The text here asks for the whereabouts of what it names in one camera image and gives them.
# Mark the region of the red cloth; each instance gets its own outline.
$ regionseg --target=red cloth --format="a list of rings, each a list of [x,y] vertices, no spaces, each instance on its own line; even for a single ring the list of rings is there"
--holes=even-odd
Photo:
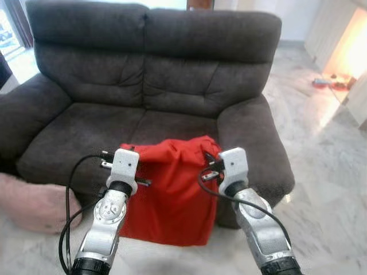
[[[127,205],[120,235],[178,246],[206,245],[216,216],[216,198],[200,188],[197,177],[207,166],[205,153],[221,148],[208,136],[165,140],[154,146],[122,144],[140,154],[136,176],[152,180],[138,186]],[[216,182],[206,184],[217,191]]]

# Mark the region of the marble floor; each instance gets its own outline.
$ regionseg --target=marble floor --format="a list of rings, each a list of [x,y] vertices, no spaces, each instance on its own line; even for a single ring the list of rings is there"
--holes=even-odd
[[[367,134],[316,72],[302,48],[281,47],[264,90],[296,178],[275,208],[304,274],[367,274]],[[90,214],[72,233],[75,252]],[[14,226],[0,211],[0,273],[63,274],[58,236]],[[204,247],[121,239],[111,275],[260,274],[241,231],[216,227]]]

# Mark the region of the black cable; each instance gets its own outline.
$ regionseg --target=black cable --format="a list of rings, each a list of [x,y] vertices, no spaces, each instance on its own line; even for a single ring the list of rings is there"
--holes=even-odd
[[[227,196],[227,195],[222,195],[222,194],[219,194],[219,193],[214,192],[214,191],[210,190],[209,188],[207,188],[204,185],[204,183],[202,182],[202,176],[203,176],[203,174],[205,172],[208,172],[208,171],[211,171],[211,169],[210,168],[206,168],[206,169],[202,170],[201,173],[199,174],[199,177],[198,177],[199,185],[200,185],[200,187],[202,189],[204,189],[204,191],[208,192],[209,194],[211,194],[213,196],[227,199],[227,200],[229,200],[231,202],[243,203],[244,205],[248,205],[248,206],[251,206],[253,208],[256,208],[259,211],[263,212],[264,214],[268,215],[270,218],[272,218],[280,226],[280,228],[282,229],[284,235],[286,236],[286,239],[287,239],[288,243],[290,244],[290,246],[292,245],[291,238],[289,237],[286,228],[284,227],[284,225],[282,224],[282,222],[276,216],[274,216],[273,214],[271,214],[267,210],[261,208],[260,206],[254,204],[254,203],[251,203],[251,202],[248,202],[248,201],[243,201],[242,199],[236,199],[236,198],[233,198],[233,197],[230,197],[230,196]]]
[[[80,210],[78,210],[71,218],[68,222],[66,222],[63,230],[61,231],[60,234],[60,239],[58,241],[58,257],[60,259],[60,263],[61,266],[63,267],[63,270],[65,272],[66,275],[70,274],[70,269],[68,269],[67,265],[65,264],[64,261],[64,255],[63,255],[63,244],[64,244],[64,237],[65,237],[65,233],[67,232],[67,230],[70,228],[70,224],[73,222],[73,220],[82,212],[86,211],[87,209],[93,207],[98,201],[95,201],[93,203],[90,203],[86,206],[84,206],[83,208],[81,208]]]
[[[69,201],[69,191],[70,191],[70,186],[72,183],[72,179],[74,177],[75,171],[78,168],[78,166],[85,161],[86,159],[89,158],[100,158],[100,155],[87,155],[87,156],[83,156],[73,167],[73,170],[70,173],[70,177],[69,177],[69,181],[68,184],[66,186],[66,194],[65,194],[65,204],[66,204],[66,211],[67,211],[67,224],[70,221],[70,201]],[[67,253],[67,267],[68,270],[71,270],[71,255],[70,255],[70,227],[67,227],[67,240],[66,240],[66,253]]]

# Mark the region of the sofa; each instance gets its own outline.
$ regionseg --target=sofa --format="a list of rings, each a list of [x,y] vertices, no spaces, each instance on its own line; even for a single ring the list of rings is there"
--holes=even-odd
[[[65,185],[85,155],[208,135],[246,150],[249,185],[271,206],[292,190],[261,94],[278,17],[90,1],[29,1],[27,11],[40,74],[0,98],[1,172]],[[75,174],[82,204],[106,182],[99,164]],[[238,228],[229,202],[218,202],[217,223]]]

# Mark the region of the pink pillow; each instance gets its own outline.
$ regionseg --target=pink pillow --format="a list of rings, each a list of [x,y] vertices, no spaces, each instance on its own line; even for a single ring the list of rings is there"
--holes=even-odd
[[[44,233],[59,233],[66,222],[65,187],[55,184],[31,184],[0,173],[0,207],[18,226]],[[71,216],[80,204],[70,190]],[[72,222],[76,227],[81,214]]]

